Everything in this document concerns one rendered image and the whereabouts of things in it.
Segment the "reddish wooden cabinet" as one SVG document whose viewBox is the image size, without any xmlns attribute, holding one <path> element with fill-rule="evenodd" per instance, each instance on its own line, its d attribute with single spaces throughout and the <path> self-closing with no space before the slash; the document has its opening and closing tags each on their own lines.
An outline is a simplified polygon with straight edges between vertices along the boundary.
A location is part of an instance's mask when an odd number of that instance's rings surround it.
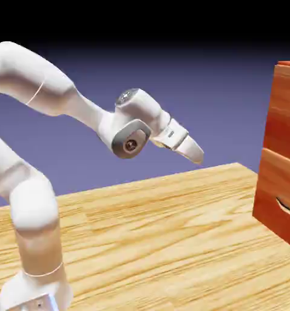
<svg viewBox="0 0 290 311">
<path fill-rule="evenodd" d="M 274 68 L 252 215 L 290 245 L 290 61 Z"/>
</svg>

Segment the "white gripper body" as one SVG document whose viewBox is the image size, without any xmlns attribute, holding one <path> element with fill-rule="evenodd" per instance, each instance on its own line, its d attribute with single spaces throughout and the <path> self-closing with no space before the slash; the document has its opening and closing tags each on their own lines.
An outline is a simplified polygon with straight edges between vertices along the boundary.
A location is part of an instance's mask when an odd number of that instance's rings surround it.
<svg viewBox="0 0 290 311">
<path fill-rule="evenodd" d="M 177 153 L 193 163 L 203 163 L 204 151 L 190 135 L 187 135 L 178 146 Z"/>
</svg>

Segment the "large reddish wooden drawer front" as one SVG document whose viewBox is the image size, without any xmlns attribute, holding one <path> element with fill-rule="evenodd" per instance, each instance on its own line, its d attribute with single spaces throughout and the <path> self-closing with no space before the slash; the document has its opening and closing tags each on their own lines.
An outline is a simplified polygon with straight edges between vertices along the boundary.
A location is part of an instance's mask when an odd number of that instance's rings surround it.
<svg viewBox="0 0 290 311">
<path fill-rule="evenodd" d="M 290 61 L 274 68 L 263 147 L 290 159 Z"/>
</svg>

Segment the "small reddish wooden drawer front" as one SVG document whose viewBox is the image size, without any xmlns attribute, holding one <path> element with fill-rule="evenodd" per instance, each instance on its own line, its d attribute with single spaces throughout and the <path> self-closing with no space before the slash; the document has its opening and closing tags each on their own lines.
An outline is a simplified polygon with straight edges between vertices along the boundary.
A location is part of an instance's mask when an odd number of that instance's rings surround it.
<svg viewBox="0 0 290 311">
<path fill-rule="evenodd" d="M 290 207 L 290 159 L 264 148 L 252 215 L 290 245 L 290 215 L 280 209 L 276 197 Z"/>
</svg>

